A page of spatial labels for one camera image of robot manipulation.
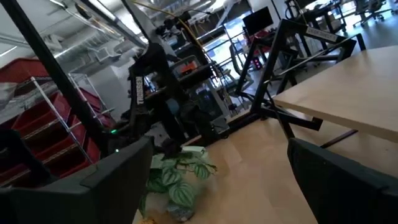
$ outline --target floor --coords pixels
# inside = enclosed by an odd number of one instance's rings
[[[368,49],[398,45],[398,16],[385,15],[384,22],[351,28],[348,36],[361,32]],[[323,63],[298,76],[304,80],[332,66]],[[319,132],[292,126],[298,138],[321,145],[348,131],[324,122]],[[196,214],[187,223],[316,223],[292,173],[286,155],[287,140],[274,119],[256,121],[207,147],[218,173],[204,183]],[[328,150],[365,166],[398,177],[398,144],[357,133]],[[161,224],[175,223],[166,213],[151,210]]]

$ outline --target light wood tabletop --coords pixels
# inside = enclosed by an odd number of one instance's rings
[[[398,142],[398,46],[362,51],[275,96],[274,101]]]

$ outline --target ceiling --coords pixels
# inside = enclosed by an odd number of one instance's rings
[[[21,5],[30,21],[33,23],[35,28],[39,31],[42,37],[48,35],[55,35],[57,40],[62,44],[63,40],[69,39],[75,35],[78,35],[82,30],[88,26],[81,20],[77,19],[74,14],[76,9],[74,7],[73,0],[54,0],[63,2],[68,6],[69,13],[64,11],[59,5],[53,3],[51,0],[17,0]],[[127,10],[124,9],[121,0],[99,0],[103,3],[110,11],[114,12],[119,17],[125,17],[122,21],[128,21],[131,16]],[[181,11],[188,6],[192,6],[201,0],[138,0],[144,4],[153,5],[155,7],[165,9],[168,11]],[[222,6],[224,2],[230,0],[216,0],[217,6]],[[158,16],[159,13],[150,9],[139,7],[149,17]],[[11,39],[20,43],[24,42],[24,38],[11,21],[10,17],[0,5],[0,67],[9,63],[18,57],[32,57],[34,56],[30,47],[16,47],[15,44],[4,39]],[[140,32],[137,27],[134,27],[135,33]]]

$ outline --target fluorescent light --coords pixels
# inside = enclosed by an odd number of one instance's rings
[[[11,52],[12,50],[14,50],[14,49],[16,49],[16,48],[17,48],[17,46],[15,46],[15,47],[13,47],[13,48],[11,48],[11,49],[9,49],[9,50],[6,50],[5,52],[3,52],[3,53],[0,54],[0,57],[5,56],[6,54],[8,54],[9,52]]]
[[[57,4],[57,5],[61,6],[61,7],[67,7],[64,3],[58,2],[58,1],[56,1],[56,0],[50,0],[50,2],[52,2],[52,3],[54,3],[54,4]]]
[[[110,18],[112,21],[116,20],[116,16],[114,16],[114,14],[109,11],[109,9],[107,9],[102,3],[100,3],[98,0],[88,0],[90,3],[92,3],[92,5],[94,5],[98,10],[100,10],[103,14],[105,14],[105,16],[107,16],[108,18]]]

